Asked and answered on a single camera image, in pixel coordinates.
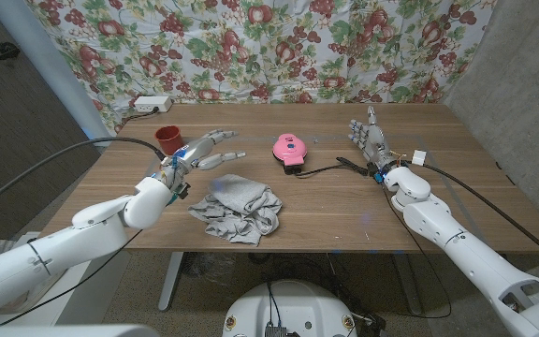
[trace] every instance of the wooden table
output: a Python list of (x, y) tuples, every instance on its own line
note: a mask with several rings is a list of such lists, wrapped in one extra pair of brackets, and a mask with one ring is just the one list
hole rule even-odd
[[(539, 238), (539, 212), (497, 168), (496, 163), (452, 114), (433, 104), (374, 104), (378, 124), (390, 148), (413, 155), (428, 152), (427, 163), (443, 169), (473, 187), (517, 219)], [(123, 137), (156, 144), (155, 130), (178, 125), (185, 142), (215, 129), (237, 130), (238, 137), (218, 144), (214, 153), (246, 151), (247, 156), (211, 171), (194, 170), (186, 181), (190, 195), (166, 208), (158, 223), (143, 231), (127, 248), (173, 252), (159, 301), (165, 311), (171, 303), (182, 262), (182, 252), (354, 252), (398, 253), (395, 262), (412, 313), (421, 314), (407, 253), (419, 249), (388, 207), (381, 187), (371, 178), (344, 169), (321, 172), (308, 179), (284, 175), (271, 148), (277, 137), (293, 133), (308, 147), (304, 169), (335, 165), (337, 156), (364, 166), (361, 151), (347, 138), (349, 121), (367, 122), (367, 105), (175, 105), (169, 113), (130, 122)], [(93, 165), (74, 193), (45, 227), (42, 235), (67, 227), (81, 209), (126, 194), (157, 169), (151, 150), (132, 143), (115, 142)], [(475, 236), (503, 253), (539, 253), (539, 247), (508, 224), (479, 199), (426, 168), (412, 170), (426, 179), (432, 192), (451, 208), (455, 218)], [(268, 184), (284, 204), (280, 226), (262, 237), (255, 247), (230, 243), (204, 232), (205, 223), (186, 212), (208, 193), (214, 178), (228, 173)], [(416, 235), (426, 252), (441, 252)]]

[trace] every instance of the power strip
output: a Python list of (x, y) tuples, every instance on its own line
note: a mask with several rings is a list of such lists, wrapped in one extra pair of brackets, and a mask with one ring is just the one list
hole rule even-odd
[(141, 96), (135, 102), (138, 112), (151, 112), (155, 107), (158, 112), (168, 112), (171, 106), (172, 100), (168, 96)]

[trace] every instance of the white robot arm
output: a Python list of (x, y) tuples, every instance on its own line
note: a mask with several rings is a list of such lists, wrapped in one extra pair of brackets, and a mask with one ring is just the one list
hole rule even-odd
[(153, 226), (169, 203), (186, 197), (184, 175), (245, 156), (237, 152), (203, 159), (213, 145), (237, 135), (213, 130), (166, 157), (158, 172), (137, 184), (134, 196), (90, 206), (74, 215), (71, 227), (1, 254), (0, 307), (51, 275), (120, 249), (128, 241), (124, 227)]
[(387, 189), (396, 192), (392, 204), (402, 212), (406, 225), (444, 250), (488, 299), (513, 336), (539, 337), (539, 278), (518, 270), (468, 232), (446, 203), (430, 192), (428, 182), (398, 166), (385, 150), (380, 153), (380, 148), (388, 149), (386, 140), (372, 108), (368, 114), (369, 126), (351, 121), (355, 134), (349, 137), (369, 155)]

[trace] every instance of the gray towel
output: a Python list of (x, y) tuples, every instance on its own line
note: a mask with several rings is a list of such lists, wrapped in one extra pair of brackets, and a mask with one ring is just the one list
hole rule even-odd
[(227, 174), (211, 181), (210, 193), (188, 212), (208, 223), (208, 234), (258, 245), (261, 235), (278, 227), (282, 202), (269, 186)]

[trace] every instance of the floral curtain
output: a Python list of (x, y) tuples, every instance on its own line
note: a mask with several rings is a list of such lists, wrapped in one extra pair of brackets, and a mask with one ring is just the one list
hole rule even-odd
[(179, 103), (437, 102), (496, 0), (26, 0), (114, 134)]

